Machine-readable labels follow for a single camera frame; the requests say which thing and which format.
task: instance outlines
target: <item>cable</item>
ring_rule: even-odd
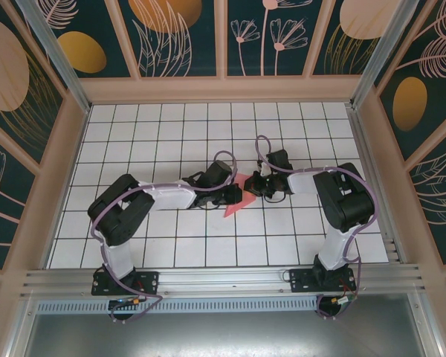
[[[143,297],[143,298],[156,298],[157,300],[154,301],[153,303],[151,303],[145,310],[143,310],[142,312],[138,313],[138,314],[134,314],[132,317],[128,318],[127,321],[134,321],[137,320],[139,318],[142,318],[150,309],[153,309],[154,306],[156,306],[158,303],[160,303],[163,300],[163,297],[161,295],[154,295],[154,294],[147,294],[145,292],[139,292],[137,290],[134,290],[132,288],[129,288],[127,285],[123,284],[119,278],[116,276],[116,274],[114,273],[114,271],[112,270],[111,265],[109,264],[109,261],[106,257],[106,247],[105,247],[105,243],[104,243],[104,239],[102,237],[99,237],[97,235],[96,232],[96,227],[99,224],[99,222],[101,221],[101,219],[115,206],[117,205],[120,201],[122,201],[123,199],[125,199],[128,196],[131,196],[133,193],[136,193],[138,191],[143,191],[143,190],[155,190],[158,188],[185,188],[188,190],[194,190],[194,191],[201,191],[201,192],[212,192],[215,190],[219,190],[220,188],[223,188],[225,186],[227,186],[228,184],[230,184],[235,176],[236,173],[238,172],[238,167],[237,167],[237,163],[236,163],[236,158],[233,155],[233,153],[226,151],[226,150],[221,150],[218,151],[213,160],[216,161],[216,158],[218,156],[220,156],[221,154],[228,154],[229,156],[231,156],[232,160],[233,160],[233,171],[231,173],[231,175],[228,176],[228,178],[222,183],[219,184],[218,186],[215,187],[211,187],[211,188],[200,188],[200,187],[193,187],[193,186],[189,186],[187,184],[145,184],[144,186],[139,186],[136,188],[132,188],[131,190],[126,191],[125,193],[123,193],[122,195],[120,195],[119,197],[117,197],[114,201],[112,201],[106,208],[103,209],[103,211],[96,217],[96,219],[93,221],[92,226],[91,226],[91,235],[93,238],[97,239],[97,241],[100,243],[100,250],[101,250],[101,255],[103,256],[103,261],[104,261],[104,266],[106,267],[107,271],[109,272],[109,275],[111,275],[112,279],[115,281],[115,283],[120,286],[121,288],[125,289],[128,292],[131,292],[133,295],[137,295],[138,297]],[[115,309],[113,309],[113,311],[111,311],[111,317],[112,320],[114,322],[117,322],[117,319],[114,317],[114,311]]]
[[[298,169],[298,170],[287,170],[287,169],[283,169],[281,167],[277,167],[273,164],[271,164],[261,153],[261,151],[259,150],[259,140],[265,140],[266,143],[268,143],[268,152],[271,152],[271,142],[269,141],[269,139],[267,137],[265,137],[264,135],[258,135],[256,137],[256,141],[254,143],[254,146],[256,148],[256,154],[258,155],[259,160],[261,160],[262,162],[264,162],[265,164],[267,164],[269,167],[271,167],[272,169],[278,170],[282,173],[320,173],[323,171],[338,171],[340,173],[343,173],[345,175],[348,175],[350,177],[352,177],[353,179],[357,180],[358,182],[360,182],[360,184],[365,188],[365,190],[369,193],[370,198],[373,201],[373,205],[374,205],[374,212],[373,212],[373,216],[372,218],[365,224],[365,225],[361,225],[360,227],[357,227],[356,229],[354,229],[354,231],[352,232],[352,234],[350,235],[350,238],[347,240],[347,243],[345,245],[345,247],[343,248],[343,259],[347,262],[347,263],[358,263],[358,272],[357,272],[357,287],[355,289],[355,294],[358,294],[358,290],[360,287],[360,279],[361,279],[361,267],[362,267],[362,260],[360,258],[360,256],[356,257],[355,259],[350,260],[347,257],[347,254],[349,252],[349,248],[350,245],[352,244],[353,240],[355,239],[355,236],[357,234],[359,234],[362,230],[364,230],[365,228],[369,227],[378,217],[378,200],[377,197],[375,195],[375,193],[373,192],[372,188],[359,176],[355,175],[354,173],[345,170],[341,167],[309,167],[306,169]],[[319,295],[317,297],[317,311],[316,313],[323,318],[324,315],[327,317],[328,314],[326,314],[324,311],[319,309],[319,305],[320,305],[320,301],[322,300],[323,295]],[[348,307],[346,307],[342,312],[340,312],[337,315],[341,315],[342,313],[344,313],[347,310]]]

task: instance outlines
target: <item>white tile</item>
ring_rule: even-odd
[[[268,260],[270,266],[292,266],[299,264],[297,259],[296,237],[268,237]]]
[[[179,162],[156,162],[154,182],[165,184],[175,182],[180,179],[180,163]]]
[[[272,199],[263,200],[265,208],[290,207],[291,200],[289,195],[284,197],[283,192],[275,192]]]
[[[107,141],[110,131],[110,123],[90,123],[84,141]]]
[[[116,121],[136,121],[138,104],[121,104],[116,106],[114,122]]]
[[[255,139],[256,127],[254,121],[242,120],[233,122],[233,138],[234,139]]]
[[[278,103],[279,119],[302,119],[299,103]]]
[[[130,161],[155,161],[155,141],[134,141]]]
[[[313,159],[311,160],[312,162],[312,167],[336,167],[337,166],[337,161],[333,158],[328,159],[328,160],[324,160],[324,159]]]
[[[303,111],[304,119],[325,119],[322,103],[301,103],[300,108]]]
[[[206,161],[185,161],[181,163],[180,177],[189,177],[198,172],[205,172],[207,170]]]
[[[207,266],[235,265],[235,237],[213,237],[207,239]]]
[[[90,223],[86,212],[65,212],[58,238],[86,238]]]
[[[298,207],[319,207],[317,195],[313,193],[298,193],[291,195],[291,203],[293,208]]]
[[[307,144],[311,158],[335,158],[330,139],[308,139]]]
[[[112,123],[109,141],[131,141],[135,123]]]
[[[327,103],[324,102],[324,110],[327,119],[347,119],[347,110],[345,103]]]
[[[231,120],[231,104],[208,104],[208,120]]]
[[[84,143],[79,162],[103,162],[107,143]]]
[[[144,268],[171,268],[175,253],[175,238],[147,238]]]
[[[296,234],[323,234],[319,208],[295,208],[294,223]]]
[[[208,122],[209,139],[231,139],[231,121],[210,121]]]
[[[268,256],[266,254],[265,237],[237,237],[238,266],[266,266]]]
[[[185,140],[181,154],[182,161],[206,161],[207,143],[205,141]]]
[[[233,154],[236,160],[257,161],[258,159],[256,150],[254,149],[254,140],[235,140],[233,142]]]
[[[188,103],[185,104],[185,120],[206,120],[206,103]]]
[[[231,140],[212,140],[208,141],[208,160],[212,161],[218,151],[226,150],[231,152]]]
[[[255,103],[254,111],[256,112],[256,119],[259,120],[279,119],[275,103]]]
[[[297,236],[297,250],[299,251],[299,261],[301,264],[314,264],[316,254],[324,245],[324,235]]]
[[[252,103],[231,103],[232,120],[254,120],[254,105]]]
[[[96,239],[88,239],[81,268],[99,268],[102,264],[103,256],[101,255],[100,243]]]
[[[355,168],[357,169],[358,173],[360,174],[361,178],[364,180],[365,178],[365,172],[363,171],[362,162],[358,158],[341,158],[337,160],[337,164],[345,164],[347,162],[350,162],[354,164]]]
[[[79,268],[85,241],[86,239],[58,239],[50,267],[52,269]]]
[[[75,186],[69,192],[66,210],[88,210],[96,199],[96,186]]]
[[[185,104],[162,104],[161,121],[180,121],[184,119]]]
[[[101,167],[102,164],[78,164],[73,178],[73,186],[97,186]]]
[[[265,208],[265,224],[267,235],[294,234],[290,208]]]
[[[358,158],[354,139],[332,139],[336,158]]]
[[[131,239],[131,257],[134,267],[143,268],[143,251],[145,249],[145,239]]]
[[[127,173],[127,166],[128,164],[126,162],[104,164],[99,185],[114,184],[118,178]]]
[[[304,139],[304,123],[302,120],[281,120],[281,132],[284,139]]]
[[[116,106],[93,106],[89,121],[91,123],[111,123],[115,108]]]
[[[234,215],[224,218],[224,210],[207,211],[207,235],[208,236],[234,236]]]
[[[186,121],[184,123],[184,140],[206,140],[206,121]]]
[[[161,104],[140,104],[137,121],[159,121]]]
[[[204,237],[205,211],[200,209],[178,212],[177,237]]]
[[[128,173],[134,176],[134,179],[144,182],[152,182],[154,173],[153,162],[131,162],[129,164]]]
[[[165,122],[161,123],[158,130],[158,140],[181,140],[183,136],[184,123]]]
[[[176,210],[155,210],[149,214],[148,237],[175,237]]]
[[[175,267],[204,265],[205,238],[177,238]]]
[[[239,210],[235,214],[236,234],[238,236],[261,236],[265,234],[262,210]]]
[[[264,135],[268,139],[280,139],[281,129],[278,120],[261,120],[256,122],[257,135]]]
[[[159,141],[157,161],[180,161],[181,144],[181,141]]]
[[[307,138],[330,138],[326,120],[307,120],[304,127]]]
[[[131,155],[131,145],[130,141],[115,141],[108,143],[106,150],[105,162],[129,162],[129,157]]]
[[[328,120],[330,136],[333,138],[353,138],[352,128],[348,120]]]
[[[362,263],[388,263],[381,234],[358,234],[357,245]]]
[[[306,139],[283,139],[282,143],[285,151],[288,152],[289,161],[309,158]]]
[[[137,123],[135,125],[135,133],[133,140],[145,141],[145,140],[157,140],[158,136],[158,123]]]
[[[142,223],[139,225],[139,228],[137,228],[136,232],[134,233],[134,238],[145,238],[147,237],[147,225],[149,224],[149,215],[145,216]]]

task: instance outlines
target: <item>floor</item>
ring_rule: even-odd
[[[294,168],[352,162],[363,175],[343,103],[188,103],[94,106],[86,128],[48,268],[96,268],[102,260],[89,235],[89,205],[120,175],[173,182],[232,150],[240,173],[256,169],[254,139],[284,148]],[[327,222],[315,195],[279,204],[257,199],[235,215],[216,210],[151,213],[132,238],[136,267],[285,266],[312,264]],[[349,257],[388,263],[378,225]]]

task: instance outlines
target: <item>feather illustration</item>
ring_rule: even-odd
[[[50,28],[64,30],[78,13],[76,0],[37,0]]]

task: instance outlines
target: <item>dark teal wallpaper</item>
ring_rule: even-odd
[[[0,269],[3,268],[35,176],[0,146]]]
[[[446,138],[410,171],[410,176],[446,264]]]
[[[446,119],[446,0],[436,3],[380,99],[405,159]]]
[[[142,77],[216,76],[213,0],[119,0],[119,5]]]
[[[337,0],[313,74],[361,74],[397,4]]]
[[[400,38],[398,39],[398,42],[396,43],[396,46],[393,48],[392,53],[388,56],[387,61],[385,62],[383,68],[380,70],[380,73],[378,74],[377,78],[375,79],[375,87],[378,87],[378,84],[380,83],[381,79],[384,77],[385,73],[387,72],[388,67],[390,66],[393,57],[396,55],[398,50],[400,49],[401,44],[403,43],[404,39],[407,37],[407,34],[410,32],[411,27],[413,26],[413,23],[416,21],[416,18],[418,17],[419,13],[423,9],[423,6],[426,5],[426,0],[419,0],[418,5],[416,6],[415,12],[411,16],[408,25],[405,27],[403,33],[401,34]]]
[[[311,0],[229,0],[228,75],[301,75],[320,5]]]
[[[0,6],[0,127],[41,161],[61,94]]]

